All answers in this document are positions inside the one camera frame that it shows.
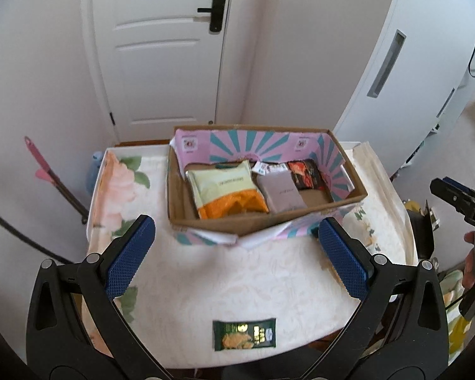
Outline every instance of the screw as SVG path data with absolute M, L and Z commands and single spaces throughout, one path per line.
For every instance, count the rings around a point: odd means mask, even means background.
M 385 263 L 387 263 L 387 257 L 385 257 L 383 254 L 377 254 L 375 256 L 375 262 L 384 265 Z
M 422 262 L 422 267 L 424 267 L 426 270 L 431 270 L 433 265 L 431 264 L 431 261 L 424 260 Z
M 53 261 L 50 259 L 50 258 L 47 258 L 46 260 L 44 260 L 42 263 L 41 263 L 41 267 L 43 269 L 49 269 L 51 267 L 51 264 L 53 263 Z
M 87 255 L 86 261 L 90 264 L 96 263 L 100 259 L 100 254 L 99 253 L 92 253 Z

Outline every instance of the small sachet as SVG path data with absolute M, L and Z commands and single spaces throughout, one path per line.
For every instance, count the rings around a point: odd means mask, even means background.
M 248 322 L 213 321 L 215 351 L 276 347 L 276 319 Z
M 258 161 L 252 168 L 252 172 L 257 173 L 261 176 L 265 176 L 270 173 L 277 173 L 280 171 L 290 171 L 285 163 L 273 164 L 268 162 Z
M 289 161 L 287 166 L 292 171 L 292 178 L 298 190 L 306 190 L 309 188 L 322 190 L 325 187 L 319 168 L 311 158 L 300 161 Z

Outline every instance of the blue bottle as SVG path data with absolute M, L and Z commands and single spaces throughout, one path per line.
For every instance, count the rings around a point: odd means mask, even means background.
M 104 159 L 104 153 L 101 151 L 96 151 L 92 156 L 92 165 L 86 174 L 86 191 L 93 195 L 93 189 L 97 182 L 97 177 L 99 176 L 100 166 L 102 165 L 102 160 Z

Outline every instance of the white door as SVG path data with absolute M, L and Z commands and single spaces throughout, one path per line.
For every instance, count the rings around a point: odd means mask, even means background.
M 428 135 L 475 45 L 475 0 L 397 0 L 335 133 L 369 141 L 393 174 Z
M 175 125 L 215 119 L 224 29 L 211 32 L 213 15 L 198 12 L 212 3 L 93 0 L 97 54 L 120 141 L 169 139 Z

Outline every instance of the yellow and orange snack bag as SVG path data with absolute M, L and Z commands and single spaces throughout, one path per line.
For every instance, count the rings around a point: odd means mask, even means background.
M 252 181 L 248 160 L 233 168 L 188 170 L 186 177 L 201 219 L 269 212 L 264 196 Z

